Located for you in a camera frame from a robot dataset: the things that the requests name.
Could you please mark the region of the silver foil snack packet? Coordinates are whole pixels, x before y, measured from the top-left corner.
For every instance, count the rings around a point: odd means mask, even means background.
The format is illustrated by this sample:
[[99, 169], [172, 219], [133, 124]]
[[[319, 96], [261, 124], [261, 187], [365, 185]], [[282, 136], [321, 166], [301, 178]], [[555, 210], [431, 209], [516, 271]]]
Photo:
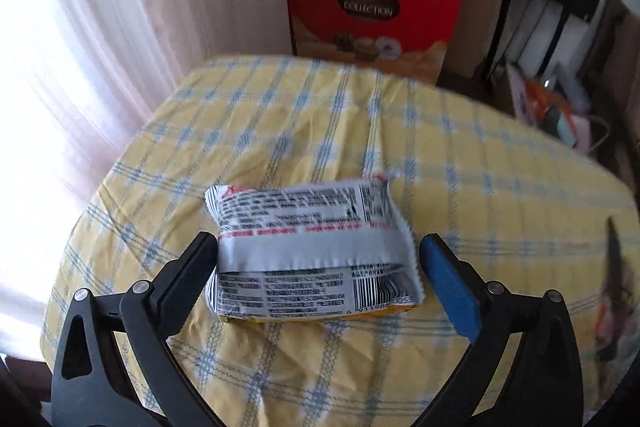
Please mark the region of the silver foil snack packet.
[[335, 320], [423, 303], [416, 244], [385, 176], [213, 185], [205, 205], [218, 242], [205, 295], [218, 317]]

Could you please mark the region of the yellow blue checkered cloth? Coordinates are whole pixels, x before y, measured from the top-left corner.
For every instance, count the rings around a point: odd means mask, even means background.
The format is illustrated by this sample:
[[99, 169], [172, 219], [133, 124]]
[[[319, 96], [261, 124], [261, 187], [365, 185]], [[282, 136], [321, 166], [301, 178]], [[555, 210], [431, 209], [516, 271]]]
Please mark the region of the yellow blue checkered cloth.
[[[486, 280], [565, 298], [595, 409], [639, 349], [631, 317], [600, 369], [606, 227], [639, 262], [628, 188], [594, 161], [468, 98], [372, 69], [219, 57], [192, 72], [130, 143], [73, 228], [41, 350], [52, 361], [73, 292], [119, 293], [213, 230], [207, 187], [387, 173], [416, 235], [438, 233]], [[434, 297], [390, 317], [223, 322], [204, 303], [170, 347], [231, 426], [407, 426], [466, 347]]]

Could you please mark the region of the teal hair dryer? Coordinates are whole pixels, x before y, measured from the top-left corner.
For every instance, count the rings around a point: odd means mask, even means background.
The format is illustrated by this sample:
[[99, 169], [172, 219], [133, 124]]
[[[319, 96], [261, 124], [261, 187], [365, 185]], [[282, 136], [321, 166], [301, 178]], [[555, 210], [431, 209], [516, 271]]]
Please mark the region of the teal hair dryer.
[[566, 115], [557, 107], [552, 107], [544, 115], [541, 129], [579, 153], [587, 154], [590, 149], [590, 124], [585, 118], [573, 114]]

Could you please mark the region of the white sheer curtain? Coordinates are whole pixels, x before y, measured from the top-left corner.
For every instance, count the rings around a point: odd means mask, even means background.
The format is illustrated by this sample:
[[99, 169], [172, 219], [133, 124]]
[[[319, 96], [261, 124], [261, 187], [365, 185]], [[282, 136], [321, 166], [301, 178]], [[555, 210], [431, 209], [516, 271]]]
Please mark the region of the white sheer curtain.
[[40, 359], [68, 234], [178, 82], [290, 49], [285, 0], [1, 0], [3, 353]]

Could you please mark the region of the red chocolate collection box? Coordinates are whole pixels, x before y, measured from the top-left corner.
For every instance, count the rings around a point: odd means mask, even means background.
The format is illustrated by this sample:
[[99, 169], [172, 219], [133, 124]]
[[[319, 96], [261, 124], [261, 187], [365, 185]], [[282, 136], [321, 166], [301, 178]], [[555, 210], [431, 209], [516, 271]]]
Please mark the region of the red chocolate collection box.
[[286, 0], [297, 55], [437, 83], [462, 0]]

